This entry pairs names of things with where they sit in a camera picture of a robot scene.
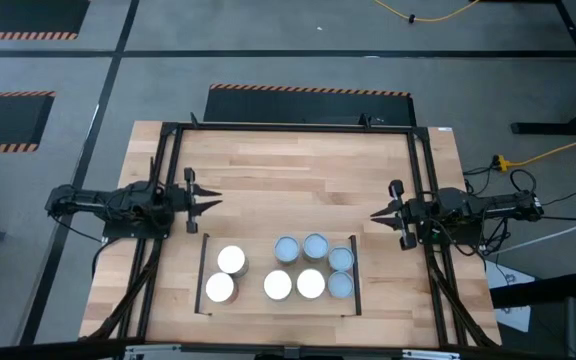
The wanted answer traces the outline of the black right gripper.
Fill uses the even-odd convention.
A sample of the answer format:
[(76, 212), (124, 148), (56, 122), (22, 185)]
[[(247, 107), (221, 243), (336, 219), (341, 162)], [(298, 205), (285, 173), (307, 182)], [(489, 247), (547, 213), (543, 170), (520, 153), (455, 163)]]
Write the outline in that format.
[(410, 250), (423, 244), (430, 234), (430, 203), (412, 198), (403, 202), (404, 186), (401, 180), (390, 182), (388, 205), (373, 216), (384, 216), (394, 213), (392, 218), (383, 218), (382, 223), (402, 232), (399, 240), (402, 250)]

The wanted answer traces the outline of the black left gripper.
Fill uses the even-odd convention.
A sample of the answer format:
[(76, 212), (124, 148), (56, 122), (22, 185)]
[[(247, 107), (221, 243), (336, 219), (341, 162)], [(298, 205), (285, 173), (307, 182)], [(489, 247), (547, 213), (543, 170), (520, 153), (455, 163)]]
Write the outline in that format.
[(202, 188), (195, 184), (195, 171), (192, 168), (184, 169), (185, 187), (181, 188), (178, 184), (171, 185), (169, 196), (171, 198), (172, 209), (174, 212), (186, 212), (186, 232), (195, 234), (197, 232), (196, 216), (201, 216), (203, 212), (211, 207), (221, 203), (221, 200), (214, 200), (205, 203), (196, 203), (195, 195), (202, 197), (221, 196), (220, 192)]

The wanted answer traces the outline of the yellow and grey tall can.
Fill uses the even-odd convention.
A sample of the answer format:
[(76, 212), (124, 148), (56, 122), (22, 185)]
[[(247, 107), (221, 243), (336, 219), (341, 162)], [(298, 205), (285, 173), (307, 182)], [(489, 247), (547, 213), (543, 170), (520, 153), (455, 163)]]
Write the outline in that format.
[(244, 276), (249, 267), (246, 254), (235, 245), (228, 245), (219, 252), (217, 265), (222, 272), (234, 278)]

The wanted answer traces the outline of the short orange and green can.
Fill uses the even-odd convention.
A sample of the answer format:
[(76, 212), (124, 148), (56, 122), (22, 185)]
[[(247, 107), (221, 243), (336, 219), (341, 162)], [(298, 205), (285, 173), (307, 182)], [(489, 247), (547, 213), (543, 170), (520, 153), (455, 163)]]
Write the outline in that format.
[(333, 271), (347, 272), (355, 262), (354, 253), (346, 246), (333, 247), (328, 254), (328, 264)]

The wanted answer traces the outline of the orange sided can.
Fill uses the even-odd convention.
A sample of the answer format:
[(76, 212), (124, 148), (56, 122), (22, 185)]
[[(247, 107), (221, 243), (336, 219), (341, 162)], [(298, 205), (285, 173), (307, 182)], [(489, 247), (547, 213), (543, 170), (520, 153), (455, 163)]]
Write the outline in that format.
[(238, 286), (230, 274), (218, 272), (208, 278), (205, 292), (212, 302), (229, 304), (237, 298)]

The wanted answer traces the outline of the red and green can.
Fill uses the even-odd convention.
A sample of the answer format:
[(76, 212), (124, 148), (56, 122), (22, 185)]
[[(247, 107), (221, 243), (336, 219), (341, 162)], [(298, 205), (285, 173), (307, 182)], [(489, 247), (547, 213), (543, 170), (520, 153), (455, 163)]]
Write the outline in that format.
[(273, 253), (275, 259), (284, 265), (297, 261), (300, 254), (299, 242), (290, 236), (282, 236), (275, 241)]

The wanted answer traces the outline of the blue and yellow tall can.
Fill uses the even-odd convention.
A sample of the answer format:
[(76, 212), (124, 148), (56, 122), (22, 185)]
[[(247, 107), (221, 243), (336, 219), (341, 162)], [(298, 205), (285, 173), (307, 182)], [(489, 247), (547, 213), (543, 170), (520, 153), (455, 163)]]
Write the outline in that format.
[(266, 296), (273, 301), (286, 300), (293, 289), (290, 276), (283, 270), (273, 270), (264, 279), (263, 288)]

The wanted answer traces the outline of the wooden shelf with black legs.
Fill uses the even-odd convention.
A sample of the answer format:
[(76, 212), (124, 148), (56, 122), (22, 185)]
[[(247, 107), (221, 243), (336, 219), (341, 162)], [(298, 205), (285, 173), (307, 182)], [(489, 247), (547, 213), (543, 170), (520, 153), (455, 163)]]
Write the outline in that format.
[[(201, 260), (199, 265), (196, 300), (194, 312), (206, 316), (225, 315), (263, 315), (278, 317), (354, 317), (362, 314), (362, 304), (359, 291), (359, 272), (356, 260), (347, 273), (354, 280), (354, 293), (348, 298), (334, 298), (328, 292), (327, 281), (333, 271), (328, 264), (328, 254), (333, 247), (346, 246), (352, 249), (355, 257), (356, 239), (328, 239), (327, 256), (316, 262), (307, 261), (302, 256), (302, 246), (305, 237), (290, 236), (300, 244), (300, 254), (296, 262), (281, 264), (274, 256), (275, 241), (282, 236), (260, 239), (212, 238), (204, 237)], [(228, 245), (240, 247), (248, 258), (248, 271), (242, 277), (234, 278), (238, 286), (237, 298), (229, 304), (212, 302), (205, 292), (208, 278), (222, 272), (217, 265), (219, 252)], [(326, 281), (323, 294), (314, 300), (302, 297), (297, 291), (297, 277), (301, 271), (313, 268), (320, 271)], [(263, 283), (267, 274), (273, 270), (283, 270), (292, 280), (293, 289), (284, 301), (273, 301), (264, 292)]]

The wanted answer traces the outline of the black mat orange striped edge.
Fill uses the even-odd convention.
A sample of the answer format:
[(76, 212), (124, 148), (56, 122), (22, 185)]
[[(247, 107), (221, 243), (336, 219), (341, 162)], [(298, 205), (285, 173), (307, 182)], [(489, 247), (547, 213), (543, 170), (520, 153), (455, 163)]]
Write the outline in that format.
[(91, 0), (0, 0), (0, 40), (74, 40)]
[(54, 91), (0, 92), (0, 153), (39, 148), (55, 97)]
[(203, 120), (237, 123), (415, 126), (414, 103), (407, 92), (329, 87), (215, 83)]

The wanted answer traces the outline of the white printed paper sheet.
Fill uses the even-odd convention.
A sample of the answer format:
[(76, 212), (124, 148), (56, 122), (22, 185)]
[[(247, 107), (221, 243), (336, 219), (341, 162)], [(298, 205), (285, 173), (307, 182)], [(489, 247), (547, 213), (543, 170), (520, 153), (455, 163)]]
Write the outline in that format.
[[(509, 285), (530, 283), (535, 280), (533, 276), (517, 270), (485, 261), (486, 277), (490, 290)], [(495, 310), (498, 323), (526, 333), (529, 330), (531, 307), (500, 308)]]

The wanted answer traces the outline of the black stand base bar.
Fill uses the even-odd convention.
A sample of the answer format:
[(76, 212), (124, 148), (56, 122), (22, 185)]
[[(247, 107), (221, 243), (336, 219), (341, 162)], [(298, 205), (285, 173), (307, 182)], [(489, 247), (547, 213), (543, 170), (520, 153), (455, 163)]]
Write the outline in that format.
[(490, 290), (495, 309), (532, 306), (576, 298), (576, 273)]

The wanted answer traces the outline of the black aluminium table frame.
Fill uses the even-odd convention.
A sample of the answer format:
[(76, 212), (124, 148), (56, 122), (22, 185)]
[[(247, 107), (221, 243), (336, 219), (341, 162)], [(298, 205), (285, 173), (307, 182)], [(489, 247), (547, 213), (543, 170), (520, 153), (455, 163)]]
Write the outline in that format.
[[(201, 352), (394, 356), (439, 346), (424, 250), (402, 250), (398, 232), (374, 223), (399, 179), (407, 196), (432, 180), (463, 183), (451, 132), (438, 128), (299, 124), (183, 124), (178, 164), (221, 203), (186, 232), (179, 215), (162, 245), (145, 328), (131, 311), (128, 333), (151, 344)], [(194, 312), (201, 249), (212, 238), (356, 239), (362, 314), (354, 317), (206, 316)]]

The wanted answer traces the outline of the silver metal bracket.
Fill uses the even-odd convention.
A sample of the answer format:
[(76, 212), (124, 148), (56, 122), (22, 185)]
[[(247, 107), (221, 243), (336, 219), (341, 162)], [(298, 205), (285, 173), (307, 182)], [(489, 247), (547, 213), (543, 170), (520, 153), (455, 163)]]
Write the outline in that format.
[(461, 360), (459, 353), (420, 349), (403, 349), (401, 358), (406, 360)]
[(122, 360), (144, 360), (147, 355), (180, 352), (180, 344), (143, 344), (125, 348)]

